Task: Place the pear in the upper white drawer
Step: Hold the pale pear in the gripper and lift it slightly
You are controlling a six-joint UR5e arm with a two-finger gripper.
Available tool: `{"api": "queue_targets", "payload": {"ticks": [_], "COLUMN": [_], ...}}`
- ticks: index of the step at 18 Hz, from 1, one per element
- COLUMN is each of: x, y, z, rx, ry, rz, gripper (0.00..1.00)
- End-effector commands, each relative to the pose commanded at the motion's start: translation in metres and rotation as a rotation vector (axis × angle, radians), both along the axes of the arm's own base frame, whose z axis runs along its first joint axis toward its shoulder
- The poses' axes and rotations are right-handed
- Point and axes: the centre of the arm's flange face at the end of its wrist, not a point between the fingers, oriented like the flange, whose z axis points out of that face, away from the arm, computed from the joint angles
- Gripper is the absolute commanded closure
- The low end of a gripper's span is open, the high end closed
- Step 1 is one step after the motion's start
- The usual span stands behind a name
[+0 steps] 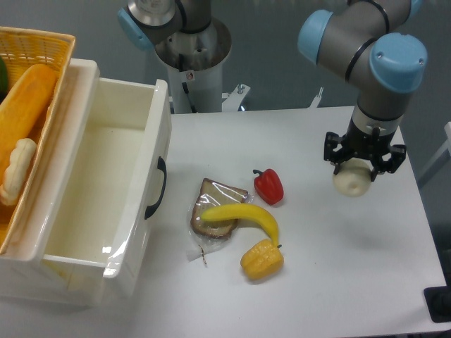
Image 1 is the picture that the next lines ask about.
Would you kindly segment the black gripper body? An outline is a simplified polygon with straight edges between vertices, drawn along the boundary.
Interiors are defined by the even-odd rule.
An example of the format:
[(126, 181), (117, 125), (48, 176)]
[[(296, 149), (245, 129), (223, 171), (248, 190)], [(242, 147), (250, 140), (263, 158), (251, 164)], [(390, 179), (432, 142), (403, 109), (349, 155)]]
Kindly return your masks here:
[(396, 129), (396, 120), (374, 120), (363, 113), (353, 113), (344, 135), (354, 151), (353, 158), (370, 162), (371, 155), (376, 148), (392, 145), (391, 141)]

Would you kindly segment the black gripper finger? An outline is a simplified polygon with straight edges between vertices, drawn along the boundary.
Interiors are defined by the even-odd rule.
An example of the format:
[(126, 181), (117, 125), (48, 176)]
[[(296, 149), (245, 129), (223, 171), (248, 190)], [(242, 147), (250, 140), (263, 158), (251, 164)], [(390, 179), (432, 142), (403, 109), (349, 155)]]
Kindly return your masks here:
[(340, 136), (334, 132), (327, 132), (323, 148), (323, 159), (333, 167), (333, 174), (337, 175), (344, 163), (354, 157), (354, 151), (350, 147), (346, 136)]
[(371, 181), (374, 182), (378, 175), (395, 173), (406, 157), (407, 147), (404, 144), (383, 145), (376, 148), (370, 158), (373, 166)]

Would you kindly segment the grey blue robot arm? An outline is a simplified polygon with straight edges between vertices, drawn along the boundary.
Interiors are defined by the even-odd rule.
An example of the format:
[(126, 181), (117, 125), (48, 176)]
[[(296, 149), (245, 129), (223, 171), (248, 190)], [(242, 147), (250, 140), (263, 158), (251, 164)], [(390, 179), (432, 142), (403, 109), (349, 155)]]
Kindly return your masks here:
[[(375, 179), (405, 160), (405, 146), (392, 139), (421, 84), (428, 54), (417, 38), (397, 28), (420, 7), (420, 1), (349, 1), (340, 15), (315, 11), (299, 31), (297, 48), (306, 59), (359, 90), (346, 133), (325, 138), (323, 157), (335, 174), (359, 158), (370, 162)], [(117, 18), (138, 49), (154, 51), (166, 66), (176, 113), (222, 109), (222, 66), (232, 42), (209, 1), (129, 1)]]

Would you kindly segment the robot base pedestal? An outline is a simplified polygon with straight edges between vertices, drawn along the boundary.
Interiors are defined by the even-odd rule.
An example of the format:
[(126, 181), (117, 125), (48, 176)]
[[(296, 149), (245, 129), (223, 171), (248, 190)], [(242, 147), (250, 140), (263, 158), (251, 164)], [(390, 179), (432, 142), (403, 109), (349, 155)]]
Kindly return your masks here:
[(244, 110), (249, 86), (240, 83), (230, 93), (223, 91), (223, 64), (231, 46), (230, 31), (215, 18), (201, 32), (176, 32), (156, 46), (167, 70), (175, 114)]

